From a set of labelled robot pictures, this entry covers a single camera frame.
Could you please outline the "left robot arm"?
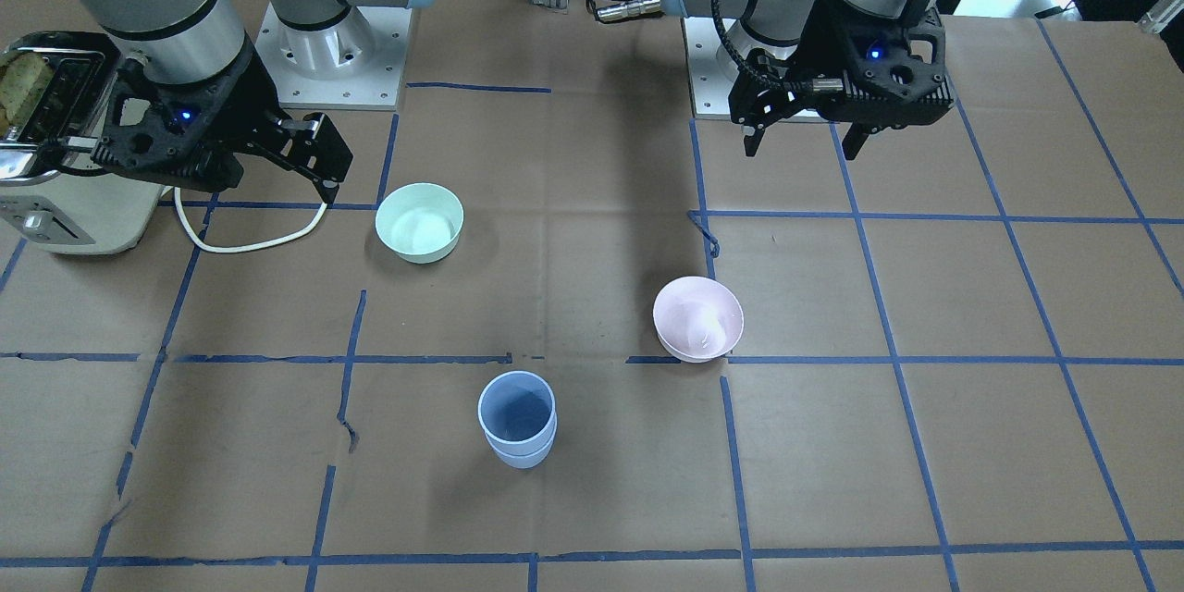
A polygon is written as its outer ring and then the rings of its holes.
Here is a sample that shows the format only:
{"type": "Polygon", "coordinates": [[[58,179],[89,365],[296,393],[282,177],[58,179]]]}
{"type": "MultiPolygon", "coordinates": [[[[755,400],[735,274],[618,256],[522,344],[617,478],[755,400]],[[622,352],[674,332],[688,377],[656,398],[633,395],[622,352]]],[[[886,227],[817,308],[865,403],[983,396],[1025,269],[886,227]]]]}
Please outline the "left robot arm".
{"type": "Polygon", "coordinates": [[[659,0],[709,19],[734,69],[727,96],[747,156],[798,112],[847,124],[847,159],[871,134],[929,127],[955,107],[937,0],[659,0]]]}

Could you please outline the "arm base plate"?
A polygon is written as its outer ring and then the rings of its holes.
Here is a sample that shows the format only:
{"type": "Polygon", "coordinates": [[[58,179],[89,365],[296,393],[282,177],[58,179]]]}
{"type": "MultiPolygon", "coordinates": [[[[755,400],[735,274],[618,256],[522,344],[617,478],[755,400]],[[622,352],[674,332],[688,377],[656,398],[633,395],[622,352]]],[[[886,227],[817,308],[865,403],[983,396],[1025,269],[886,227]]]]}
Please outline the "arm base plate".
{"type": "Polygon", "coordinates": [[[287,110],[395,112],[417,13],[353,7],[337,26],[297,31],[268,6],[255,51],[287,110]]]}
{"type": "MultiPolygon", "coordinates": [[[[748,52],[759,45],[744,28],[735,28],[735,19],[725,18],[723,28],[739,51],[748,52]]],[[[686,41],[686,67],[691,91],[694,120],[728,121],[731,117],[728,95],[736,81],[736,65],[722,47],[710,18],[682,18],[686,41]]],[[[805,110],[791,123],[826,123],[818,112],[805,110]]]]}

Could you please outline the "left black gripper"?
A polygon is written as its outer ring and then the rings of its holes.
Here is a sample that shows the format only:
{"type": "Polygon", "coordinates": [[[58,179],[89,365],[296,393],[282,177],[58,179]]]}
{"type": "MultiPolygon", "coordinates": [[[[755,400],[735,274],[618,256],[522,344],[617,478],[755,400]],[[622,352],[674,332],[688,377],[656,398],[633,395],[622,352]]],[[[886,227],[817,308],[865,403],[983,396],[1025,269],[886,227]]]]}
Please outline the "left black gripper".
{"type": "Polygon", "coordinates": [[[905,0],[875,17],[845,0],[816,0],[794,52],[754,49],[728,103],[744,124],[745,157],[757,157],[766,127],[803,110],[851,123],[843,157],[858,157],[871,127],[929,126],[955,107],[942,19],[931,0],[905,0]]]}

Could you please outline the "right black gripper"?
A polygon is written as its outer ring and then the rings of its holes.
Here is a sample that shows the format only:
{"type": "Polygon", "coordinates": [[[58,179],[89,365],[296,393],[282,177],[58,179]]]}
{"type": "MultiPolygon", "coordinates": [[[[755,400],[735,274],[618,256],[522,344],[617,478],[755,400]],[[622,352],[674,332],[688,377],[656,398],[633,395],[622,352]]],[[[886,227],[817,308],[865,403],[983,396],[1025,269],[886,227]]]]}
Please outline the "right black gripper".
{"type": "Polygon", "coordinates": [[[41,170],[72,174],[67,154],[84,154],[103,174],[182,189],[240,186],[238,154],[295,170],[324,205],[337,201],[352,152],[326,112],[292,120],[250,39],[231,64],[206,81],[159,83],[137,58],[123,57],[92,136],[63,129],[41,141],[41,170]]]}

